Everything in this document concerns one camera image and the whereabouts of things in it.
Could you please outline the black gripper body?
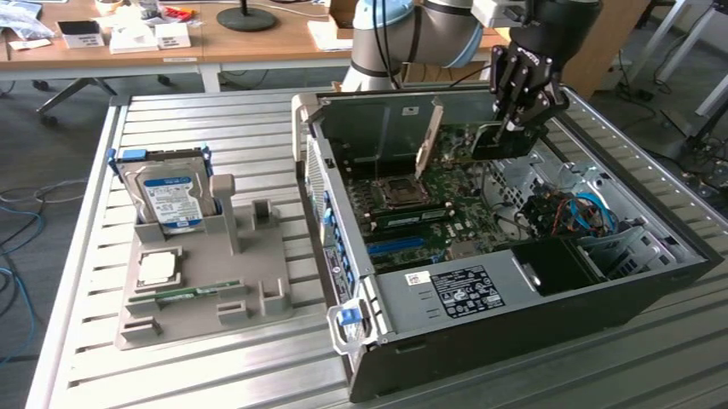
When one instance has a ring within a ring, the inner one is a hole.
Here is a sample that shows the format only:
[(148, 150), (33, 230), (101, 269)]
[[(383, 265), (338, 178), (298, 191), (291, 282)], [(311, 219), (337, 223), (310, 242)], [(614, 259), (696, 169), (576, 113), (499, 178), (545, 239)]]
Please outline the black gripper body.
[(509, 29), (510, 41), (554, 65), (565, 65), (581, 48), (601, 8), (602, 1), (526, 1), (524, 25)]

